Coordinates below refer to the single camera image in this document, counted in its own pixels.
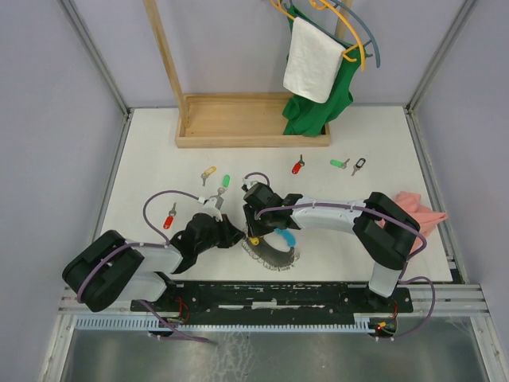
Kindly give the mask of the metal keyring holder with keys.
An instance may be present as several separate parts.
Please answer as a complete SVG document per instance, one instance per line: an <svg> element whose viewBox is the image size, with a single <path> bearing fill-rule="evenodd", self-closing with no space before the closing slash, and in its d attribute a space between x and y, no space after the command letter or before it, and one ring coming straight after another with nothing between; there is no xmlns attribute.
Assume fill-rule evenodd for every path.
<svg viewBox="0 0 509 382"><path fill-rule="evenodd" d="M276 228L274 232L286 242L286 250L273 247L262 237L258 237L259 245L255 246L249 241L249 236L243 239L242 248L252 259L270 271L288 271L300 259L297 241L288 230Z"/></svg>

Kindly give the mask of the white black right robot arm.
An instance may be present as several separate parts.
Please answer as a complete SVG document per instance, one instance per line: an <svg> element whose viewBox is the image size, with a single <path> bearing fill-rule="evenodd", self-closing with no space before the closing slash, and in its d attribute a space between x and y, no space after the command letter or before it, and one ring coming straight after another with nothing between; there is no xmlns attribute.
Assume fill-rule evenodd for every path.
<svg viewBox="0 0 509 382"><path fill-rule="evenodd" d="M243 185L242 190L251 236L264 236L277 228L319 228L356 236L375 262L364 293L366 304L383 311L393 303L394 289L413 255L414 243L424 236L419 223L385 194L373 192L364 200L339 202L300 193L282 198L261 182Z"/></svg>

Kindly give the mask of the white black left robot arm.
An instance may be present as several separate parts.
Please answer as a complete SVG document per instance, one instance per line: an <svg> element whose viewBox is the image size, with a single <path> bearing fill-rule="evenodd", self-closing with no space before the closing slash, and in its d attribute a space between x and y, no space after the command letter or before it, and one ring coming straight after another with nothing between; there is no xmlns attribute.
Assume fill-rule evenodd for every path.
<svg viewBox="0 0 509 382"><path fill-rule="evenodd" d="M225 214L218 220L207 213L195 214L167 244L132 242L109 230L64 268L62 279L92 312L122 298L148 300L168 310L176 291L167 286L166 275L187 271L201 253L231 248L244 236Z"/></svg>

